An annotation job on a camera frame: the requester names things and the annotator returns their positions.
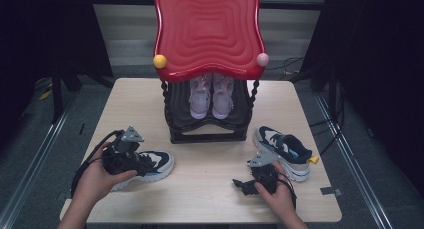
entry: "pink ball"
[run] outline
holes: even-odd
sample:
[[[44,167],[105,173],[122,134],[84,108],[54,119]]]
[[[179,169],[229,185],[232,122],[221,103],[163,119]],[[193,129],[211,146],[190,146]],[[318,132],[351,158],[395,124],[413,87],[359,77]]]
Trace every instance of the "pink ball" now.
[[[268,65],[268,62],[269,62],[268,54],[266,54],[266,53],[259,54],[258,57],[256,58],[256,62],[258,63],[259,66]]]

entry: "black and white sneaker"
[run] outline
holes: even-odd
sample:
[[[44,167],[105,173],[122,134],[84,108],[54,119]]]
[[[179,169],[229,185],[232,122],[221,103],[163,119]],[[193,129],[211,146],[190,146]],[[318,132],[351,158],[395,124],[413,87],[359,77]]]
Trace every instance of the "black and white sneaker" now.
[[[308,159],[312,151],[306,149],[302,142],[293,135],[283,135],[266,126],[256,128],[253,141],[262,153],[276,153],[287,176],[294,181],[309,178]]]
[[[145,151],[138,154],[142,161],[156,162],[152,170],[144,176],[136,176],[127,181],[116,184],[112,191],[120,190],[126,187],[131,181],[138,180],[143,182],[159,181],[171,173],[174,167],[174,157],[163,151]]]

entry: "red shelf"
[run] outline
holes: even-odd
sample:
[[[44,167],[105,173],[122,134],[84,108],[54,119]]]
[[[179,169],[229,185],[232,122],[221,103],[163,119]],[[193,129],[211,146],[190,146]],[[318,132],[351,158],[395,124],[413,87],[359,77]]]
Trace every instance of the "red shelf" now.
[[[214,72],[242,80],[259,79],[265,52],[258,27],[259,0],[155,0],[158,34],[154,55],[169,82]]]

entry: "ball knob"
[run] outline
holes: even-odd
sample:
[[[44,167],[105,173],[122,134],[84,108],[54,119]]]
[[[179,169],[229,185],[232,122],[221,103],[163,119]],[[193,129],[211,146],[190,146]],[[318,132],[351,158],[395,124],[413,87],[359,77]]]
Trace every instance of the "ball knob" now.
[[[158,69],[164,68],[166,66],[166,57],[160,54],[156,55],[153,58],[153,65]]]
[[[268,65],[268,62],[269,62],[268,54],[266,54],[266,53],[259,54],[258,57],[256,58],[256,62],[258,63],[259,66]]]

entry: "pink sneaker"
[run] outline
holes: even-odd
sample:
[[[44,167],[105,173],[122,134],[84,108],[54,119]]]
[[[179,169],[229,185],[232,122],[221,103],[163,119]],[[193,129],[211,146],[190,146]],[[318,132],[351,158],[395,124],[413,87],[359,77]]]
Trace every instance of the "pink sneaker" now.
[[[212,74],[203,74],[190,80],[190,113],[195,119],[206,116],[210,104]]]
[[[225,119],[233,109],[231,94],[234,90],[234,79],[220,74],[213,75],[213,108],[212,114],[217,119]]]

